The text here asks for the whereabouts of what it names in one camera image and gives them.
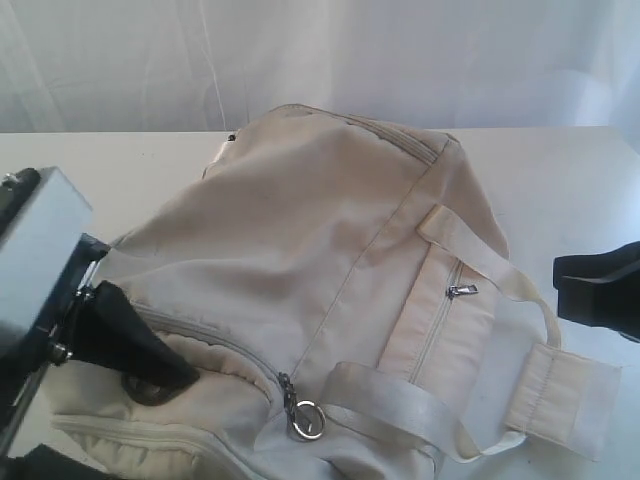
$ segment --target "white table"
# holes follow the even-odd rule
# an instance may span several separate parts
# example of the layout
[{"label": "white table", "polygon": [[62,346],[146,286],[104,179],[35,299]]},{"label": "white table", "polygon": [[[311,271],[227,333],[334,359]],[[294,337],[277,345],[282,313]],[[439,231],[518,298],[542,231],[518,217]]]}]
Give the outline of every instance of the white table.
[{"label": "white table", "polygon": [[[451,130],[465,147],[510,242],[512,260],[554,305],[554,257],[597,253],[640,239],[640,158],[607,127]],[[90,232],[110,240],[201,176],[225,133],[0,135],[0,171],[58,165],[86,195]],[[640,345],[562,322],[567,349],[623,365],[622,386],[601,463],[540,441],[473,464],[448,461],[441,479],[627,479],[640,472]],[[510,390],[534,331],[535,308],[501,305],[465,422],[481,444],[497,438]],[[30,413],[17,454],[45,441],[85,459],[45,415]]]}]

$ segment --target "zipper pocket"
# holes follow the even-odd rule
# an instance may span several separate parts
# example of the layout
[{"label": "zipper pocket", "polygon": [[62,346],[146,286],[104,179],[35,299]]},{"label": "zipper pocket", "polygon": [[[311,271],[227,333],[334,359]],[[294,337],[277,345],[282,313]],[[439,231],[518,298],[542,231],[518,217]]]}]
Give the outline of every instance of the zipper pocket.
[{"label": "zipper pocket", "polygon": [[397,128],[381,125],[375,120],[369,120],[367,118],[356,115],[340,115],[337,113],[327,112],[326,110],[321,110],[319,108],[307,107],[306,105],[300,104],[284,105],[282,107],[276,108],[274,111],[280,109],[301,110],[307,113],[319,113],[322,115],[327,115],[329,117],[344,120],[350,125],[355,125],[367,130],[368,132],[373,133],[378,138],[381,138],[382,140],[385,140],[390,144],[398,147],[399,149],[408,153],[412,157],[417,158],[422,163],[425,163],[428,166],[433,165],[433,163],[439,156],[438,152],[433,150],[428,145],[422,143],[413,135],[409,135],[408,133],[398,130]]},{"label": "zipper pocket", "polygon": [[[222,469],[232,478],[246,478],[246,472],[239,470],[234,462],[229,461],[227,456],[221,454],[211,446],[211,437],[213,434],[210,432],[183,427],[181,425],[160,426],[144,424],[142,422],[136,422],[134,425],[121,420],[108,418],[66,415],[53,417],[51,425],[65,433],[96,436],[119,445],[122,445],[124,439],[136,442],[133,446],[142,448],[145,448],[144,444],[153,443],[160,447],[159,450],[171,450],[172,448],[170,447],[173,447],[173,449],[187,454],[201,454],[211,459],[216,469]],[[218,436],[213,436],[224,445],[225,450],[227,450],[230,455],[238,458],[235,452]],[[246,464],[241,458],[238,458],[238,461]]]},{"label": "zipper pocket", "polygon": [[209,345],[222,345],[229,350],[250,359],[275,383],[282,394],[282,403],[293,430],[304,440],[317,440],[324,433],[326,419],[322,409],[309,400],[298,401],[294,385],[289,375],[273,367],[269,362],[254,354],[251,350],[227,336],[213,332],[189,320],[172,317],[158,312],[146,305],[132,302],[133,307],[146,323],[157,330],[195,338]]},{"label": "zipper pocket", "polygon": [[453,299],[455,298],[453,295],[449,295],[448,293],[450,290],[449,286],[456,285],[458,283],[458,281],[460,280],[460,277],[462,276],[463,267],[464,267],[464,264],[460,260],[457,260],[453,268],[449,272],[449,277],[447,278],[447,283],[446,283],[447,290],[444,292],[445,295],[434,317],[433,326],[429,330],[429,334],[425,339],[424,345],[422,346],[422,349],[420,351],[420,355],[418,356],[415,366],[413,367],[413,371],[411,372],[411,376],[409,377],[410,383],[414,383],[416,381],[416,378],[418,377],[418,374],[422,369],[422,365],[424,364],[427,356],[429,355],[430,350],[433,348],[433,345],[435,344],[435,340],[437,339],[438,334],[440,333],[440,330],[442,330],[442,325],[447,319],[447,315],[449,314],[449,310],[451,309],[451,304],[453,303]]}]

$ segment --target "beige bag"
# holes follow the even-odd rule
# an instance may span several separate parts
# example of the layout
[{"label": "beige bag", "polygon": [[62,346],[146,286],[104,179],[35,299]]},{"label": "beige bag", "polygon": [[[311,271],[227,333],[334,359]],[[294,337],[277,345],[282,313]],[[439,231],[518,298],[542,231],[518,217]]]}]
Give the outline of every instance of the beige bag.
[{"label": "beige bag", "polygon": [[[70,362],[53,423],[125,478],[435,478],[525,434],[593,458],[620,371],[560,351],[507,258],[453,137],[281,107],[101,267],[200,380],[144,406]],[[459,418],[500,294],[536,302],[547,339],[482,451]]]}]

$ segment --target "white curtain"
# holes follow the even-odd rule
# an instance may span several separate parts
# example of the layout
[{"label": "white curtain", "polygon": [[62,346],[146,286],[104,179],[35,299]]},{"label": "white curtain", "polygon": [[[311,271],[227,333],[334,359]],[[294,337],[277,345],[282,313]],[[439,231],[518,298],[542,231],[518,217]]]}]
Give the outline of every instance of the white curtain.
[{"label": "white curtain", "polygon": [[0,0],[0,131],[232,130],[296,102],[640,149],[640,1]]}]

